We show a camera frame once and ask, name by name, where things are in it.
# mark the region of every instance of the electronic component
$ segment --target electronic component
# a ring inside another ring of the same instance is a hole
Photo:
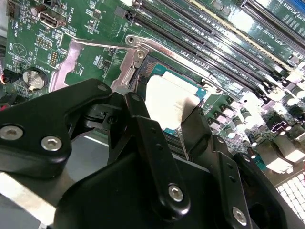
[[[146,87],[147,110],[162,129],[175,130],[200,103],[198,88],[166,71],[152,76]]]
[[[59,26],[64,25],[66,21],[66,19],[62,15],[52,10],[46,10],[41,12],[39,14],[39,19],[41,22],[53,28],[58,28]]]
[[[42,45],[42,46],[44,46],[44,47],[46,47],[46,48],[48,48],[48,49],[51,49],[52,46],[53,46],[51,42],[45,41],[45,40],[44,40],[43,38],[41,38],[41,37],[37,37],[36,43],[37,43],[37,44],[40,44],[40,45]]]
[[[38,68],[29,68],[23,75],[22,79],[31,91],[40,90],[48,85],[47,75]]]
[[[233,139],[236,136],[236,133],[230,127],[226,128],[225,133],[227,134],[228,138],[230,138],[230,139]]]
[[[213,118],[208,119],[208,124],[212,130],[218,131],[222,124]]]
[[[236,117],[234,120],[233,120],[233,123],[234,123],[234,126],[236,127],[236,129],[238,131],[244,131],[245,130],[245,125],[243,124],[243,122],[240,120],[239,117]]]
[[[20,79],[20,74],[15,73],[9,69],[3,71],[3,81],[4,83],[14,83]]]
[[[234,109],[239,109],[241,107],[240,103],[235,101],[233,98],[228,97],[227,98],[227,103],[233,107]]]
[[[291,94],[285,95],[283,100],[288,106],[293,106],[299,102],[298,99],[294,98]]]
[[[247,148],[247,152],[248,152],[248,155],[250,156],[251,159],[255,159],[256,158],[256,154],[257,153],[251,147]]]
[[[15,104],[17,93],[7,93],[0,99],[0,110],[8,108]]]
[[[99,11],[98,9],[95,9],[94,12],[93,12],[93,16],[95,18],[100,18],[101,16],[101,11]]]
[[[291,130],[291,126],[288,122],[277,113],[273,113],[272,117],[266,122],[266,124],[272,133],[279,133],[280,135],[284,135],[286,131]]]
[[[299,87],[295,87],[292,90],[292,93],[298,98],[298,99],[303,99],[305,97],[305,91],[303,91],[301,88]]]
[[[103,61],[103,68],[105,69],[109,69],[110,65],[111,65],[111,62],[109,62],[108,60],[105,60]]]
[[[34,17],[38,17],[39,13],[43,12],[47,10],[47,7],[45,5],[38,5],[38,6],[32,6],[30,8],[30,13],[34,16]]]
[[[300,148],[296,148],[294,143],[292,143],[287,136],[279,135],[274,139],[274,142],[287,160],[299,163],[305,158],[305,154],[300,150]]]
[[[214,118],[220,123],[226,123],[228,121],[228,117],[219,111],[214,112]]]
[[[120,18],[124,18],[127,14],[127,11],[124,10],[122,7],[117,6],[114,14]]]
[[[305,123],[305,112],[299,106],[292,107],[288,112],[296,121]]]
[[[57,61],[58,61],[58,57],[59,57],[59,54],[58,52],[56,51],[52,51],[52,54],[51,54],[51,58],[50,58],[50,65],[55,67],[56,64],[57,64]]]
[[[247,137],[248,137],[249,142],[252,146],[257,146],[257,142],[256,142],[256,139],[254,138],[253,134],[249,134],[249,135],[247,135]]]
[[[248,123],[253,122],[253,117],[249,111],[247,111],[247,110],[242,111],[242,116],[244,117],[246,122],[248,122]]]
[[[59,1],[60,0],[43,0],[43,3],[46,4],[47,6],[50,6],[51,8],[53,8],[59,4]]]
[[[296,56],[292,56],[292,57],[289,59],[289,62],[292,63],[293,65],[297,65],[297,64],[300,62],[300,59],[297,58]]]
[[[21,5],[15,3],[13,0],[8,0],[6,10],[9,17],[17,19],[20,16]]]
[[[214,0],[212,2],[212,6],[214,6],[217,10],[222,10],[224,7],[223,4],[218,0]]]
[[[303,142],[305,140],[305,130],[299,123],[292,127],[292,129],[289,131],[289,134],[294,140],[298,142]]]
[[[223,9],[221,10],[221,12],[227,16],[230,15],[231,13],[231,8],[229,6],[223,7]]]
[[[227,117],[229,117],[229,118],[231,118],[231,117],[233,117],[234,115],[235,115],[235,110],[233,110],[231,107],[229,107],[228,105],[225,105],[225,104],[222,104],[221,106],[220,106],[220,110],[221,110],[221,112],[225,115],[225,116],[227,116]]]

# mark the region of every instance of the dimm slot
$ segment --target dimm slot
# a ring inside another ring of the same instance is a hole
[[[246,40],[248,43],[250,43],[251,45],[253,45],[256,49],[260,50],[261,52],[263,52],[265,55],[267,55],[268,57],[270,57],[272,60],[274,60],[275,62],[277,62],[278,64],[280,64],[282,67],[286,68],[288,70],[288,72],[290,73],[293,69],[291,66],[289,66],[287,64],[286,60],[282,60],[281,57],[276,57],[274,54],[272,54],[271,52],[269,52],[264,46],[262,46],[261,44],[259,44],[256,40],[253,40],[252,38],[248,37],[247,34],[245,34],[244,32],[242,32],[241,30],[239,30],[238,28],[236,28],[234,25],[232,25],[230,22],[227,22],[226,20],[224,20],[223,18],[221,18],[220,16],[218,16],[217,14],[211,12],[206,6],[205,4],[203,4],[202,2],[198,2],[198,0],[181,0],[186,4],[189,4],[191,7],[193,7],[195,10],[198,10],[200,12],[204,12],[206,14],[208,14],[210,17],[212,17],[213,19],[218,21],[218,24],[221,24],[224,28],[227,28],[228,30],[238,34],[239,36],[241,36],[244,40]]]
[[[211,43],[203,42],[203,37],[200,37],[199,35],[197,35],[193,31],[191,31],[190,29],[181,26],[176,21],[174,21],[171,17],[169,17],[168,15],[157,10],[154,6],[150,6],[149,4],[144,4],[144,2],[143,2],[142,6],[140,7],[140,10],[145,12],[147,15],[159,18],[161,21],[164,21],[164,24],[166,24],[166,23],[169,24],[171,27],[173,27],[171,30],[178,31],[179,33],[183,34],[184,37],[187,37],[188,40],[190,40],[194,43],[198,42],[197,46],[200,46],[200,44],[202,46],[205,46],[207,51],[209,51],[210,53],[215,55],[217,58],[222,60],[222,62],[226,62],[227,65],[231,65],[229,67],[231,67],[232,69],[236,69],[238,72],[240,72],[240,74],[245,75],[247,78],[250,79],[250,81],[253,81],[254,84],[261,84],[263,82],[263,79],[260,75],[258,75],[257,73],[248,73],[248,72],[244,71],[243,70],[244,65],[242,65],[240,62],[238,62],[237,60],[235,60],[234,58],[232,58],[230,56],[224,55],[222,52],[218,52],[218,53],[215,52],[215,49],[218,49],[217,46],[215,46]]]
[[[305,49],[303,48],[303,45],[299,45],[299,42],[295,40],[292,36],[291,38],[285,35],[284,30],[277,29],[277,25],[274,24],[271,20],[269,20],[267,15],[264,15],[265,13],[269,14],[267,11],[259,12],[255,7],[252,7],[251,4],[248,4],[249,2],[246,1],[243,5],[241,5],[241,8],[243,11],[245,11],[247,14],[249,14],[251,17],[255,18],[259,23],[264,25],[268,30],[270,30],[272,33],[274,33],[278,38],[286,42],[290,47],[292,47],[296,52],[299,52],[301,55],[305,56]]]
[[[214,55],[218,55],[218,56],[220,55],[226,61],[230,62],[233,65],[236,65],[239,68],[239,71],[244,72],[244,74],[249,74],[249,75],[253,76],[255,79],[258,80],[257,83],[261,83],[262,80],[264,80],[261,75],[259,75],[258,73],[256,73],[255,71],[253,71],[252,69],[250,69],[248,67],[245,69],[245,67],[244,67],[245,65],[241,64],[239,61],[237,61],[236,59],[234,59],[230,55],[224,54],[223,50],[218,48],[213,43],[209,42],[206,38],[204,38],[202,36],[199,36],[197,33],[193,32],[192,30],[190,30],[190,29],[184,27],[183,25],[177,23],[173,18],[171,18],[170,16],[168,16],[165,13],[161,12],[159,9],[157,9],[154,6],[152,6],[150,3],[142,2],[142,5],[141,5],[141,7],[139,9],[142,10],[142,8],[146,9],[149,13],[152,13],[155,16],[157,16],[157,17],[161,18],[162,20],[166,21],[167,23],[169,23],[170,25],[174,26],[175,28],[178,28],[179,30],[181,30],[181,32],[184,32],[185,34],[190,35],[197,42],[200,42],[201,44],[203,44],[203,46],[207,47],[207,49],[209,49],[209,51],[212,52]]]
[[[179,14],[181,14],[185,18],[187,18],[189,21],[191,21],[194,26],[197,26],[197,27],[201,28],[202,30],[204,30],[204,31],[206,31],[206,32],[208,32],[210,34],[213,34],[215,37],[217,37],[218,39],[222,40],[227,45],[233,46],[235,48],[236,52],[240,53],[240,55],[247,56],[248,59],[250,59],[253,62],[255,62],[256,64],[258,64],[261,68],[264,68],[265,71],[269,71],[271,73],[275,71],[274,68],[272,68],[271,66],[269,66],[268,64],[266,64],[262,60],[257,59],[256,57],[254,57],[251,53],[249,53],[243,47],[239,46],[238,44],[235,44],[234,42],[232,42],[230,40],[228,40],[219,31],[215,30],[210,25],[205,24],[204,22],[202,22],[202,20],[200,20],[200,18],[198,18],[194,14],[190,13],[189,11],[185,10],[179,4],[177,4],[176,2],[174,2],[172,0],[157,0],[157,2],[159,2],[159,4],[167,5],[170,9],[178,12]],[[235,35],[242,42],[248,43],[242,37],[240,37],[239,35],[237,35],[237,34],[235,34]],[[253,49],[255,49],[255,51],[257,53],[259,53],[259,55],[263,56],[266,59],[269,59],[269,57],[267,57],[265,54],[263,54],[262,52],[257,50],[254,46],[253,46]]]
[[[196,59],[199,60],[204,65],[206,65],[206,66],[208,66],[208,67],[210,67],[212,69],[217,70],[222,75],[224,75],[225,77],[228,77],[229,79],[232,79],[236,83],[242,85],[244,88],[246,88],[246,89],[248,89],[250,91],[257,90],[257,87],[255,87],[251,83],[247,82],[246,80],[241,79],[239,76],[235,75],[233,72],[230,72],[228,69],[222,67],[218,63],[215,63],[214,61],[210,60],[210,62],[212,64],[209,64],[207,62],[208,58],[206,58],[204,56],[205,59],[203,59],[202,55],[199,54],[198,51],[194,47],[192,47],[192,46],[186,44],[185,42],[181,41],[180,38],[177,38],[177,37],[173,36],[168,31],[166,31],[164,28],[160,27],[159,25],[154,24],[153,22],[151,22],[150,20],[148,20],[144,16],[142,16],[140,14],[136,14],[134,16],[133,20],[134,20],[135,23],[138,23],[139,25],[143,25],[143,26],[149,28],[150,30],[154,31],[156,34],[160,35],[161,37],[163,37],[165,39],[168,39],[170,41],[173,41],[184,52],[189,53],[192,56],[195,56]]]
[[[285,42],[289,42],[288,44],[295,48],[296,51],[298,51],[300,47],[305,51],[305,40],[260,4],[253,0],[246,0],[241,5],[241,8],[246,10],[247,13],[259,20],[267,28],[271,28],[270,30],[275,34],[278,34]]]

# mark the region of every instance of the black clamp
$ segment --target black clamp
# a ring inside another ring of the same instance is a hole
[[[109,163],[123,153],[139,153],[149,198],[159,215],[173,221],[190,209],[161,127],[135,93],[112,94],[107,85],[90,79],[5,109],[0,122],[2,171],[34,178],[59,175],[71,154],[71,140],[100,127],[108,131]]]

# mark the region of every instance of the screw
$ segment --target screw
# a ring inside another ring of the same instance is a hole
[[[140,101],[139,96],[136,95],[136,94],[132,94],[132,98],[133,98],[134,100],[136,100],[136,101]]]
[[[183,193],[180,188],[176,185],[171,185],[168,187],[168,193],[170,194],[171,198],[176,202],[181,202],[183,200]]]
[[[217,140],[218,140],[220,143],[224,143],[224,140],[223,140],[221,137],[219,137],[219,136],[217,136]]]
[[[144,58],[144,54],[143,54],[142,51],[139,51],[139,52],[138,52],[138,58],[139,58],[139,59],[143,59],[143,58]]]
[[[14,125],[7,125],[0,130],[0,137],[4,140],[14,141],[23,136],[23,130]]]
[[[243,154],[243,158],[244,158],[247,162],[250,162],[250,159],[249,159],[248,156],[246,156],[245,154]]]
[[[234,218],[237,220],[237,222],[239,222],[243,226],[247,225],[247,218],[241,210],[239,210],[236,207],[233,207],[232,212],[233,212]]]
[[[107,88],[104,85],[102,85],[102,84],[98,85],[97,88],[102,90],[102,91],[106,91],[107,90]]]
[[[128,38],[127,41],[128,41],[129,44],[133,44],[134,43],[134,39],[132,37]]]
[[[48,151],[58,151],[62,146],[62,142],[57,137],[48,136],[42,139],[41,146]]]

